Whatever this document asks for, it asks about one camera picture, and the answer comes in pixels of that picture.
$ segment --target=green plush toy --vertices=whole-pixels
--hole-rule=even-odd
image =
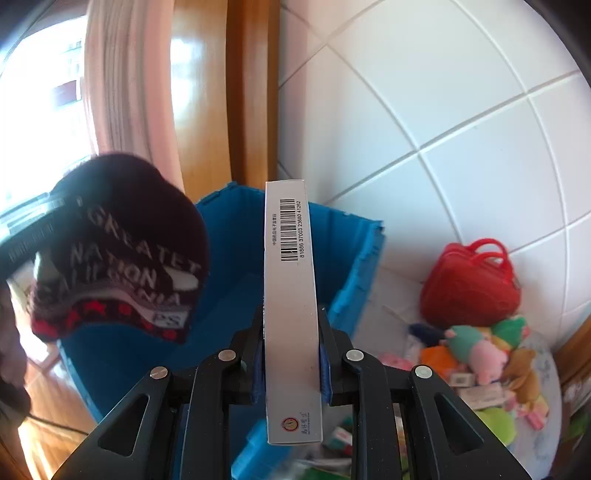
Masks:
[[[453,356],[463,364],[469,363],[472,347],[484,340],[483,334],[470,325],[454,325],[445,331],[445,337]]]
[[[515,430],[515,420],[510,413],[500,407],[485,408],[475,413],[484,425],[503,442],[503,445],[508,446],[513,443],[517,431]]]
[[[530,334],[523,315],[501,320],[491,328],[491,342],[504,352],[516,349],[519,344]]]

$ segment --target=dark red beanie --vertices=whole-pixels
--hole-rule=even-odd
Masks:
[[[98,202],[86,194],[104,187]],[[83,210],[71,233],[37,254],[33,332],[51,341],[84,323],[119,322],[184,342],[209,272],[207,232],[192,202],[128,154],[89,160],[52,193],[80,196]]]

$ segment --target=plush toy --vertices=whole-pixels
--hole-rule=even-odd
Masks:
[[[540,395],[531,403],[531,411],[525,416],[525,419],[534,430],[539,431],[546,425],[549,412],[548,402]]]
[[[513,443],[517,431],[515,430],[515,420],[510,413],[500,407],[485,408],[475,413],[482,423],[503,442],[503,445],[508,446]]]
[[[491,341],[492,338],[492,331],[490,327],[475,327],[478,330],[485,340]]]
[[[382,362],[382,365],[386,365],[388,367],[399,368],[400,370],[406,370],[410,372],[413,367],[416,365],[412,363],[410,360],[406,358],[401,358],[398,355],[394,355],[393,353],[385,353],[379,357],[379,361]]]
[[[426,323],[413,323],[408,327],[408,332],[421,340],[425,346],[437,346],[445,338],[443,330]]]
[[[444,345],[432,346],[421,350],[420,362],[423,365],[430,366],[444,380],[447,380],[449,375],[459,367],[457,360]]]
[[[531,368],[535,350],[518,348],[514,350],[501,376],[501,381],[508,380],[508,388],[515,392],[521,404],[533,402],[540,395],[538,375]]]
[[[456,359],[468,364],[479,385],[499,379],[507,363],[507,354],[484,338],[470,325],[456,325],[445,331],[447,344]]]
[[[530,334],[525,317],[517,315],[491,327],[491,342],[504,352],[511,352]]]

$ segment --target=blue plastic container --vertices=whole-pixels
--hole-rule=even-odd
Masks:
[[[197,204],[209,234],[210,277],[184,345],[124,325],[84,326],[61,341],[66,366],[97,421],[152,367],[198,365],[250,325],[263,299],[264,200],[264,192],[232,183]],[[334,327],[351,334],[384,243],[381,223],[313,203],[310,223],[318,303],[328,307]],[[289,452],[267,444],[261,419],[264,400],[230,408],[234,478],[264,478]]]

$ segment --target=red bag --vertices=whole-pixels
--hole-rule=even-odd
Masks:
[[[501,251],[476,252],[487,244]],[[521,289],[507,249],[492,238],[482,238],[468,247],[445,247],[420,299],[423,318],[443,329],[453,325],[490,327],[513,315],[520,301]]]

